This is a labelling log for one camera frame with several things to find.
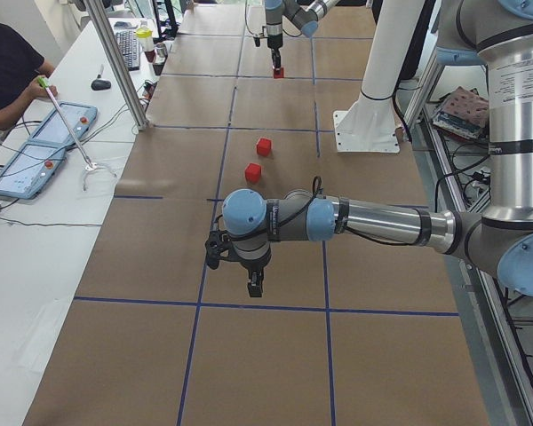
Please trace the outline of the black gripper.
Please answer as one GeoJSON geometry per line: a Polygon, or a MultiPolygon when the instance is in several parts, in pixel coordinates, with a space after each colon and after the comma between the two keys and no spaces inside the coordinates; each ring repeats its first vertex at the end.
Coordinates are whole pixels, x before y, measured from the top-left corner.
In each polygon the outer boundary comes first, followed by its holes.
{"type": "Polygon", "coordinates": [[[282,25],[267,24],[266,37],[267,46],[271,49],[273,69],[280,69],[282,67],[282,59],[279,49],[283,46],[282,25]]]}
{"type": "Polygon", "coordinates": [[[270,244],[266,242],[256,248],[244,248],[241,244],[236,244],[235,253],[241,258],[241,265],[250,270],[247,282],[249,296],[262,296],[264,279],[263,268],[265,268],[271,260],[270,244]]]}

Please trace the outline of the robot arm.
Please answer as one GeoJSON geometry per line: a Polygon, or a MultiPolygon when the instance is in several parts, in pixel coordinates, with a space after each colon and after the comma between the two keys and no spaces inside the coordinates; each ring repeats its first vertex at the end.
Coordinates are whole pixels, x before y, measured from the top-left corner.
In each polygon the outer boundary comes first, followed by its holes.
{"type": "Polygon", "coordinates": [[[385,1],[359,98],[334,114],[338,152],[322,167],[353,198],[294,190],[264,199],[250,189],[229,194],[206,242],[206,262],[237,262],[251,296],[262,294],[271,244],[326,241],[336,234],[396,246],[428,246],[461,258],[499,283],[533,296],[533,1],[445,1],[435,58],[488,69],[490,202],[480,213],[395,207],[410,181],[398,170],[389,101],[423,9],[420,1],[385,1]]]}
{"type": "Polygon", "coordinates": [[[303,36],[311,38],[318,28],[318,22],[337,3],[338,0],[315,0],[303,9],[294,0],[266,0],[264,2],[266,39],[267,46],[271,50],[274,75],[282,73],[280,53],[283,47],[282,18],[285,17],[303,36]]]}

